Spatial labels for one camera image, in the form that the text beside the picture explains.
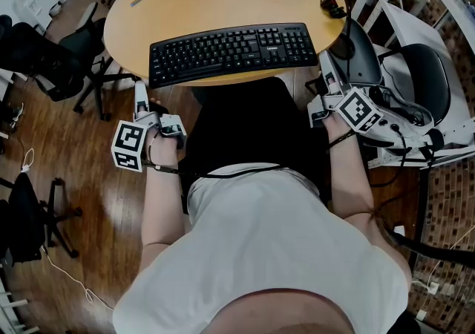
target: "mosaic tile wall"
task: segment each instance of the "mosaic tile wall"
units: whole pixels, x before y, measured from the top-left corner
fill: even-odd
[[[433,24],[444,13],[440,0],[431,3],[419,18]],[[459,74],[465,98],[475,116],[475,55],[456,22],[448,17],[441,29],[453,63]],[[432,170],[422,241],[432,246],[450,248],[475,224],[475,159]],[[475,229],[456,245],[457,249],[475,251]],[[475,271],[453,263],[418,256],[414,278],[423,283],[439,284],[431,295],[419,284],[410,291],[409,310],[416,315],[424,310],[426,324],[444,333],[475,333]]]

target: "black strap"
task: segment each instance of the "black strap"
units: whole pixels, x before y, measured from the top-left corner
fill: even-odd
[[[340,136],[337,140],[332,141],[328,145],[328,149],[332,148],[334,145],[337,145],[338,143],[341,143],[343,140],[346,140],[348,137],[351,137],[354,134],[356,134],[356,132],[354,132],[354,130],[351,130],[351,131],[347,132],[346,134],[344,134],[343,136]]]

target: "black keyboard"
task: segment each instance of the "black keyboard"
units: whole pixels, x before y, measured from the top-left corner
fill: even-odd
[[[249,25],[190,34],[150,46],[150,87],[275,68],[315,66],[302,23]]]

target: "wooden floor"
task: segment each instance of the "wooden floor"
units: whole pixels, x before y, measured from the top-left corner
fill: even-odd
[[[49,37],[57,41],[73,31],[91,1],[94,0],[70,0],[50,27]],[[97,15],[106,13],[99,6]],[[301,69],[282,76],[302,110],[312,97],[304,88],[310,76]],[[187,131],[193,128],[200,106],[189,88],[171,86],[151,91],[149,96],[179,114]],[[61,227],[80,256],[70,259],[61,247],[51,249],[50,256],[114,306],[139,266],[145,175],[115,168],[110,152],[118,120],[130,120],[132,116],[133,90],[106,91],[104,100],[106,111],[113,113],[111,122],[97,119],[92,97],[80,116],[72,112],[76,98],[55,103],[34,82],[17,79],[9,102],[23,102],[24,115],[18,131],[5,141],[7,150],[0,156],[0,177],[13,181],[18,175],[24,154],[21,141],[25,149],[35,149],[35,162],[28,175],[39,199],[48,198],[53,178],[65,181],[64,193],[56,193],[56,208],[61,213],[65,206],[81,206],[83,216]],[[392,169],[380,168],[370,172],[370,177],[381,182],[392,174]],[[393,185],[375,191],[376,203],[409,189],[417,179],[418,171],[404,170]],[[7,189],[0,189],[0,198],[8,194]],[[390,206],[387,218],[391,223],[403,222],[412,236],[416,211],[417,192]],[[80,285],[54,269],[46,258],[4,269],[2,277],[15,299],[26,298],[30,302],[17,309],[26,325],[39,325],[42,333],[114,333],[111,312],[98,301],[89,304]]]

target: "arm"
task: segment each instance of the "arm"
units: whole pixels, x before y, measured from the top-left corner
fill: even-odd
[[[324,120],[324,124],[330,143],[351,129],[339,114],[331,114]],[[372,212],[373,193],[364,171],[356,136],[333,146],[330,149],[330,162],[335,214],[346,219],[362,212]]]
[[[150,146],[157,131],[150,130],[145,142]],[[155,164],[177,167],[177,141],[160,135],[153,141],[151,161]],[[181,204],[180,178],[176,174],[147,169],[145,208],[142,219],[142,261],[140,272],[169,245],[185,234]]]
[[[330,143],[350,130],[343,118],[335,113],[326,118],[324,124]],[[412,274],[407,261],[384,239],[373,216],[373,193],[356,136],[334,145],[330,149],[330,162],[334,213],[356,227],[372,245],[385,251],[401,267],[410,287]]]

